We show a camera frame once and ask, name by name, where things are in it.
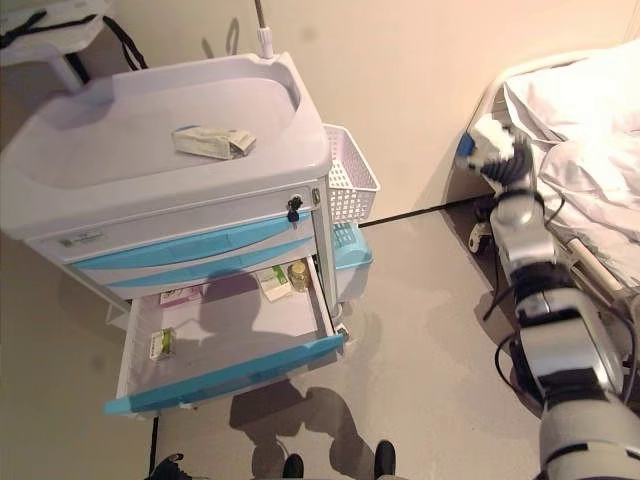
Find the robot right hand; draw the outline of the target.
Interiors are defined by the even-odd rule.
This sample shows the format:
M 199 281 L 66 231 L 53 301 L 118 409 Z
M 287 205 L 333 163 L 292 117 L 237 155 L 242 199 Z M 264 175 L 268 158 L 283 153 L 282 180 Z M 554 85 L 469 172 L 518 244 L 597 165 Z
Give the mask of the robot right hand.
M 528 136 L 511 124 L 503 124 L 491 113 L 481 115 L 464 131 L 454 163 L 502 189 L 524 180 L 530 187 L 533 160 Z

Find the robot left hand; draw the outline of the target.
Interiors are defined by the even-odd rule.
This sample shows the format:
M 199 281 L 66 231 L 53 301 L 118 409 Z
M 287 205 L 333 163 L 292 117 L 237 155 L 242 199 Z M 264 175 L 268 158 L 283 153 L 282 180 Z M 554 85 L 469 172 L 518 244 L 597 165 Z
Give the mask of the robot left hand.
M 185 473 L 179 462 L 184 458 L 182 453 L 174 453 L 163 459 L 151 472 L 149 480 L 186 480 L 190 476 Z

